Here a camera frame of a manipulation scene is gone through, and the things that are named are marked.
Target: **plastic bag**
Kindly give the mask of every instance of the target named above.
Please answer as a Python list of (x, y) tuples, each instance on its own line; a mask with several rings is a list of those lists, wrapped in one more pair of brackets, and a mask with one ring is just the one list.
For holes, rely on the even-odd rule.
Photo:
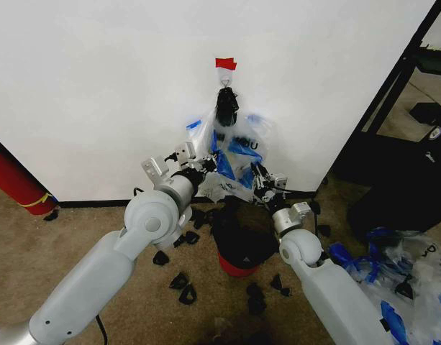
[(212, 111), (186, 127), (197, 157), (217, 156), (217, 172), (211, 172), (199, 193), (218, 201), (233, 195), (253, 199), (250, 163), (264, 162), (268, 154), (272, 122), (256, 114), (238, 116), (232, 126), (222, 126)]
[(329, 253), (382, 312), (397, 344), (441, 344), (441, 246), (415, 231), (379, 228), (368, 238), (366, 257), (353, 259), (338, 243)]

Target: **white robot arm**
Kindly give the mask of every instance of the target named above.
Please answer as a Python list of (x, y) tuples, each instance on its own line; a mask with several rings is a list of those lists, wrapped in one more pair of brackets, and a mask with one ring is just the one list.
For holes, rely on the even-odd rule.
[[(102, 237), (28, 321), (0, 329), (0, 345), (61, 345), (77, 336), (130, 278), (146, 246), (163, 249), (177, 240), (191, 218), (191, 197), (215, 162), (213, 157), (189, 162), (194, 158), (190, 143), (177, 147), (175, 154), (182, 170), (170, 177), (162, 157), (142, 163), (155, 189), (129, 202), (124, 228)], [(272, 214), (281, 256), (300, 278), (305, 296), (335, 342), (392, 344), (381, 316), (343, 268), (329, 259), (313, 267), (322, 248), (315, 235), (300, 229), (305, 209), (286, 206), (282, 193), (266, 185), (280, 176), (256, 176), (256, 194)]]

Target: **red pole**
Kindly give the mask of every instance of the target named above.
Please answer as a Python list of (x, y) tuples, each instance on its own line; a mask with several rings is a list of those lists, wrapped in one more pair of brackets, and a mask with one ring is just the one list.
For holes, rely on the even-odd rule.
[(53, 197), (1, 144), (0, 189), (31, 214), (44, 214), (55, 207)]

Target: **crumpled plastic bag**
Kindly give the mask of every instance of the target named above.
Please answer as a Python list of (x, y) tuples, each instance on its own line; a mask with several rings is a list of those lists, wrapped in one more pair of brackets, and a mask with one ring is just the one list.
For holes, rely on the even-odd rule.
[(340, 243), (331, 257), (382, 312), (397, 344), (441, 344), (441, 246), (415, 231), (378, 228), (369, 255), (354, 259)]

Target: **hanging plastic bag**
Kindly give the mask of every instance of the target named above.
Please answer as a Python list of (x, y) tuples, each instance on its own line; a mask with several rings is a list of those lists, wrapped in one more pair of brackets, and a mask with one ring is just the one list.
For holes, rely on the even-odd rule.
[(201, 195), (218, 201), (233, 195), (253, 199), (250, 163), (263, 162), (268, 154), (272, 122), (256, 114), (238, 116), (232, 126), (222, 126), (212, 111), (186, 127), (196, 156), (216, 155), (217, 171), (201, 184)]

